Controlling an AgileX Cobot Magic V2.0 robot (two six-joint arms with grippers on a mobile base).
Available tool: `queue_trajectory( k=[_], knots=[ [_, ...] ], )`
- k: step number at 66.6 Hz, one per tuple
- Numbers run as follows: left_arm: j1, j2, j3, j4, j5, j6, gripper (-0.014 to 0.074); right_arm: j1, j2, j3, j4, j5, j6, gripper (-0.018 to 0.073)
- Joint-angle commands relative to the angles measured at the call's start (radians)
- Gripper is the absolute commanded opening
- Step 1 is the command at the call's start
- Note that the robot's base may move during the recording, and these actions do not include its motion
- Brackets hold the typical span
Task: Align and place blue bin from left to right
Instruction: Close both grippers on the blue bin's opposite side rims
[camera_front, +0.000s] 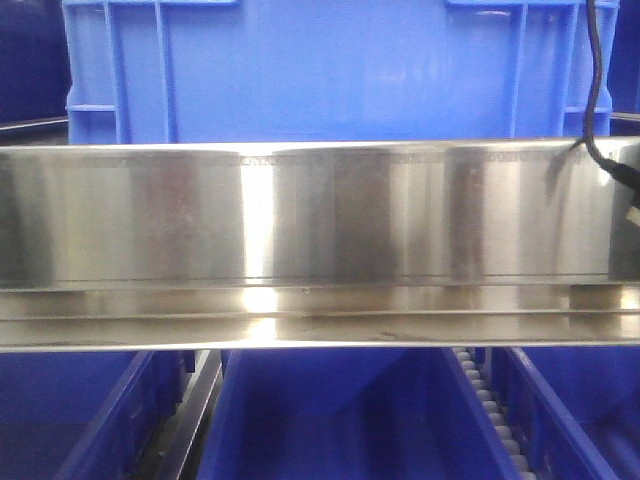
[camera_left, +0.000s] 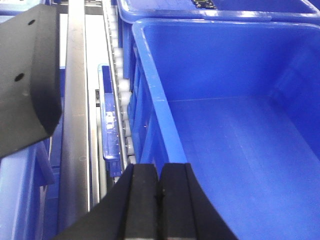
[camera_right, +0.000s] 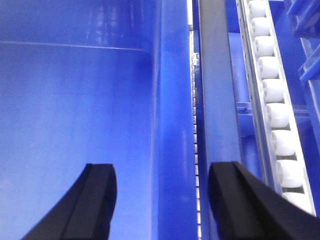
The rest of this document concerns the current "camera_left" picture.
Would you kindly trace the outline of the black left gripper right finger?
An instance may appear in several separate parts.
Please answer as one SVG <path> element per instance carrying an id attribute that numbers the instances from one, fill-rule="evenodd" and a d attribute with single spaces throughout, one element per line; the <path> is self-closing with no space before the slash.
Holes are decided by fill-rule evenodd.
<path id="1" fill-rule="evenodd" d="M 160 240 L 235 240 L 189 163 L 166 163 L 159 179 Z"/>

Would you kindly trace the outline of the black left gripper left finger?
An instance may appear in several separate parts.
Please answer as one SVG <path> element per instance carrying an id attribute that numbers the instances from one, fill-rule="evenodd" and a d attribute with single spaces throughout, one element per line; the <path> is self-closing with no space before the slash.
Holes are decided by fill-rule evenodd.
<path id="1" fill-rule="evenodd" d="M 155 240 L 157 183 L 152 164 L 129 164 L 110 192 L 56 240 Z"/>

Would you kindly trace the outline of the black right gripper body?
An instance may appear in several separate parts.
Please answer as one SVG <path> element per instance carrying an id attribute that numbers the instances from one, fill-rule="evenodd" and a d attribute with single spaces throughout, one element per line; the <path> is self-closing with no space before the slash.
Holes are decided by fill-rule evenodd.
<path id="1" fill-rule="evenodd" d="M 62 114 L 59 14 L 38 4 L 0 25 L 0 155 L 50 137 Z"/>

